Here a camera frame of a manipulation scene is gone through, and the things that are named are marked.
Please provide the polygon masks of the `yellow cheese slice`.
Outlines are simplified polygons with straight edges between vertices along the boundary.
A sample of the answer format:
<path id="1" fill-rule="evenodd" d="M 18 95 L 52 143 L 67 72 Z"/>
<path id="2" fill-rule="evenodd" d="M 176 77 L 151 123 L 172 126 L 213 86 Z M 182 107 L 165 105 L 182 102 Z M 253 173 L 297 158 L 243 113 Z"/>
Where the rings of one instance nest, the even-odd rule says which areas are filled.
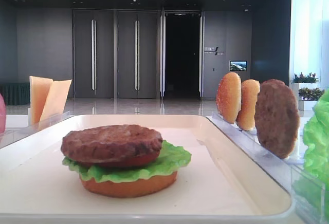
<path id="1" fill-rule="evenodd" d="M 45 101 L 40 121 L 63 112 L 70 85 L 71 80 L 53 81 Z"/>

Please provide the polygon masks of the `orange cheese slice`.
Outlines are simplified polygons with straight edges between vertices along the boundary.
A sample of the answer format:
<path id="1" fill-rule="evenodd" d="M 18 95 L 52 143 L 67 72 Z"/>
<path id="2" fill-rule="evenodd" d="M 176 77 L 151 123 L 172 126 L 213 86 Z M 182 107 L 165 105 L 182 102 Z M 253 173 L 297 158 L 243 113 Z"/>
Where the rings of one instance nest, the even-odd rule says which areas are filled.
<path id="1" fill-rule="evenodd" d="M 30 76 L 30 118 L 31 125 L 40 121 L 46 98 L 53 79 Z"/>

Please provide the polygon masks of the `green lettuce leaf on stack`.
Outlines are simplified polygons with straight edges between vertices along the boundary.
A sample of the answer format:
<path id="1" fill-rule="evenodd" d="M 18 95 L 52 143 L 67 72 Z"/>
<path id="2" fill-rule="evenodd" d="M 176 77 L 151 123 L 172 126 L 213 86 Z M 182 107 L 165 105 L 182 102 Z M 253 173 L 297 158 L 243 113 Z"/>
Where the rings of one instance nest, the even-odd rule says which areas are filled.
<path id="1" fill-rule="evenodd" d="M 174 146 L 166 140 L 162 143 L 159 157 L 152 163 L 128 169 L 107 169 L 93 165 L 89 168 L 82 166 L 67 157 L 62 164 L 70 171 L 77 172 L 82 180 L 95 180 L 97 183 L 112 181 L 114 183 L 134 182 L 139 179 L 150 179 L 153 176 L 168 176 L 191 161 L 191 153 L 182 146 Z"/>

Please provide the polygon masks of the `red tomato slice on stack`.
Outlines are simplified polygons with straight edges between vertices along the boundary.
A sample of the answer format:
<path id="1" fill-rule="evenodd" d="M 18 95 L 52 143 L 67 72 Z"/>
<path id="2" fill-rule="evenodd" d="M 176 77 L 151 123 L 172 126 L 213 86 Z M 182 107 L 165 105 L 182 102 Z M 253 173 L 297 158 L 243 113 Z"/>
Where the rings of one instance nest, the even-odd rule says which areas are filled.
<path id="1" fill-rule="evenodd" d="M 95 165 L 101 167 L 141 167 L 155 161 L 159 154 L 160 151 L 143 156 L 133 157 L 119 162 L 102 162 L 96 163 Z"/>

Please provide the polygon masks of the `red tomato slice in holder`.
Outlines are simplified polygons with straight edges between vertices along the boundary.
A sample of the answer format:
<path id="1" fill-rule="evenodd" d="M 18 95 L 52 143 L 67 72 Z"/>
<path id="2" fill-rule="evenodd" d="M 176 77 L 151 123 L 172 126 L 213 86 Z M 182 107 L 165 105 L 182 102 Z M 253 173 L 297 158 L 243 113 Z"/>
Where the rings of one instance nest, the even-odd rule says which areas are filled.
<path id="1" fill-rule="evenodd" d="M 0 133 L 5 131 L 6 127 L 6 105 L 2 95 L 0 95 Z"/>

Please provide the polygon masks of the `round bun top far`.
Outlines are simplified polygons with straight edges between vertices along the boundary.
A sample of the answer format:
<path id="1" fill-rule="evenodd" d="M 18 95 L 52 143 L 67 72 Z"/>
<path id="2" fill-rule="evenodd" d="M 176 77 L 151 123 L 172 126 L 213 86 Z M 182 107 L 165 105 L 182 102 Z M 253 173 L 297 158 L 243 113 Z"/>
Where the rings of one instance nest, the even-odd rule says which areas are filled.
<path id="1" fill-rule="evenodd" d="M 241 78 L 235 72 L 229 72 L 221 79 L 217 94 L 216 105 L 218 113 L 225 121 L 233 124 L 241 110 Z"/>

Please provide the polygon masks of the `round bun half near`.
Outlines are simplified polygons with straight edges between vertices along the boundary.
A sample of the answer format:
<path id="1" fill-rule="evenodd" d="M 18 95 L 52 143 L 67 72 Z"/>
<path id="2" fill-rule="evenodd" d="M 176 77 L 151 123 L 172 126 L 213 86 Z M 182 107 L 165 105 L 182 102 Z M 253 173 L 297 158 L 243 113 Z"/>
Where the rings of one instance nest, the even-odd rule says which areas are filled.
<path id="1" fill-rule="evenodd" d="M 255 127 L 255 104 L 260 92 L 259 81 L 249 79 L 242 82 L 241 110 L 236 119 L 236 124 L 242 130 L 252 130 Z"/>

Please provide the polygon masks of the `dark double door left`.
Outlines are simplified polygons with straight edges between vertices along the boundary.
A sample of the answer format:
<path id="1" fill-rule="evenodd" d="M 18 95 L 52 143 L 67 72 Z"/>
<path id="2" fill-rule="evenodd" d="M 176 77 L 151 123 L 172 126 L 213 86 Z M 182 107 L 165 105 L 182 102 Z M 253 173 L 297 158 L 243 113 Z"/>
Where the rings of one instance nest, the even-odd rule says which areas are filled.
<path id="1" fill-rule="evenodd" d="M 108 10 L 74 10 L 76 98 L 114 97 L 114 20 Z"/>

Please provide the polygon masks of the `cream rectangular serving tray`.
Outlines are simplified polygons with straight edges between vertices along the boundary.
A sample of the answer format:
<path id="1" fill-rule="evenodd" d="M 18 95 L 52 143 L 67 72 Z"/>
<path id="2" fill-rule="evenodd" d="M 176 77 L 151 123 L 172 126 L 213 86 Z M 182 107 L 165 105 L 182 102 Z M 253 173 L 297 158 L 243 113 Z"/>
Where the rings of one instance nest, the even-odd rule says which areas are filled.
<path id="1" fill-rule="evenodd" d="M 192 155 L 158 193 L 116 199 L 84 189 L 62 164 L 72 130 L 139 124 Z M 1 223 L 298 223 L 291 194 L 237 145 L 234 128 L 189 115 L 79 115 L 1 138 Z"/>

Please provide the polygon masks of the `bottom bun half on tray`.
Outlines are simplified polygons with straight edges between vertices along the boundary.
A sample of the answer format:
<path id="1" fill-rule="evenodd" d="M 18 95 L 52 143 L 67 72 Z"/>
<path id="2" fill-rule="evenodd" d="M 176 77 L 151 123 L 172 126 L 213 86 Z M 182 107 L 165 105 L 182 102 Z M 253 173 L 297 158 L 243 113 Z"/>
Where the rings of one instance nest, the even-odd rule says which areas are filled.
<path id="1" fill-rule="evenodd" d="M 166 176 L 153 176 L 150 179 L 138 179 L 133 182 L 114 183 L 112 181 L 96 182 L 95 179 L 80 181 L 84 188 L 92 193 L 114 197 L 135 198 L 162 191 L 171 186 L 177 177 L 177 171 Z"/>

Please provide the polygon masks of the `white flower planter lower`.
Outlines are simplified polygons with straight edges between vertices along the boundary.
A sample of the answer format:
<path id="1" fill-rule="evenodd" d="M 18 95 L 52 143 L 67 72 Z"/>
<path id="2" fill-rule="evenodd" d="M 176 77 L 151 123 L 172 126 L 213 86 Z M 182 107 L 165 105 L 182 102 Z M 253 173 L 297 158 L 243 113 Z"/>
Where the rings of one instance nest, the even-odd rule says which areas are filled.
<path id="1" fill-rule="evenodd" d="M 313 107 L 324 94 L 324 89 L 320 88 L 301 88 L 299 89 L 300 100 L 298 102 L 299 110 L 302 111 L 311 111 Z"/>

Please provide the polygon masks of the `white flower planter upper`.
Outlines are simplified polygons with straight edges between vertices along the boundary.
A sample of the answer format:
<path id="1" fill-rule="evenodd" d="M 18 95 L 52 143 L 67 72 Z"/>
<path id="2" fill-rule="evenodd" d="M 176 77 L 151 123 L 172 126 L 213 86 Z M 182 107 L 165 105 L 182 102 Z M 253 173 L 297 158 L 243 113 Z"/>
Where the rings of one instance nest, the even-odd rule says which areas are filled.
<path id="1" fill-rule="evenodd" d="M 294 95 L 299 100 L 299 90 L 302 88 L 314 89 L 319 86 L 319 80 L 315 73 L 309 73 L 304 75 L 300 72 L 299 75 L 295 74 L 294 79 L 292 80 L 291 88 L 294 92 Z"/>

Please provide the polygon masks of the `clear long rail right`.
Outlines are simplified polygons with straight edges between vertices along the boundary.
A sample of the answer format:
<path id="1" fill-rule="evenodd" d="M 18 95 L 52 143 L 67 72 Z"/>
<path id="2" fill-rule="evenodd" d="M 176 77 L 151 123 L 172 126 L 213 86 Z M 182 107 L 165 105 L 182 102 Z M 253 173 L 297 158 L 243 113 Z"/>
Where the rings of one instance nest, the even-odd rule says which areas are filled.
<path id="1" fill-rule="evenodd" d="M 325 183 L 304 169 L 302 139 L 297 140 L 294 152 L 287 159 L 279 159 L 257 141 L 256 131 L 244 132 L 230 125 L 218 114 L 208 117 L 237 146 L 278 181 L 293 198 L 295 212 L 304 223 L 328 223 L 328 188 Z"/>

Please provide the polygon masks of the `clear long rail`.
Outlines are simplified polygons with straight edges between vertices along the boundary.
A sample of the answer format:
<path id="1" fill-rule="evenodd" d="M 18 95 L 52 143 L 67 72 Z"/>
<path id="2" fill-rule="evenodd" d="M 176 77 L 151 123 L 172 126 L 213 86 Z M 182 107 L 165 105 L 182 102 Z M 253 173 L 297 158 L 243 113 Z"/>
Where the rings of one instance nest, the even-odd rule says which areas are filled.
<path id="1" fill-rule="evenodd" d="M 328 223 L 328 188 L 325 183 L 304 169 L 302 139 L 297 140 L 294 152 L 287 159 L 279 159 L 257 141 L 256 131 L 244 132 L 230 125 L 218 114 L 208 117 L 237 146 L 278 181 L 293 198 L 295 212 L 304 223 Z"/>
<path id="2" fill-rule="evenodd" d="M 28 125 L 25 127 L 10 127 L 4 133 L 1 134 L 1 148 L 5 148 L 11 144 L 18 142 L 28 136 L 31 136 L 37 132 L 40 132 L 46 128 L 49 128 L 57 123 L 60 123 L 68 118 L 72 117 L 70 112 L 58 114 L 41 121 L 34 125 Z"/>

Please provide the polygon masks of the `clear long rail left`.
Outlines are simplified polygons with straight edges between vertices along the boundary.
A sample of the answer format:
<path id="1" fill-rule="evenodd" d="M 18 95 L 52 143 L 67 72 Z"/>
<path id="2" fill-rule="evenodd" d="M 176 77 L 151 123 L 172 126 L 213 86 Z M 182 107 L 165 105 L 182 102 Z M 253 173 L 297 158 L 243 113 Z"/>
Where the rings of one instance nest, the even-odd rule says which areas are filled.
<path id="1" fill-rule="evenodd" d="M 25 127 L 10 127 L 4 133 L 1 134 L 1 148 L 5 148 L 11 144 L 18 142 L 28 136 L 31 136 L 37 132 L 40 132 L 46 128 L 49 128 L 57 123 L 60 123 L 68 118 L 72 117 L 70 112 L 58 114 L 41 121 L 34 125 L 28 125 Z"/>

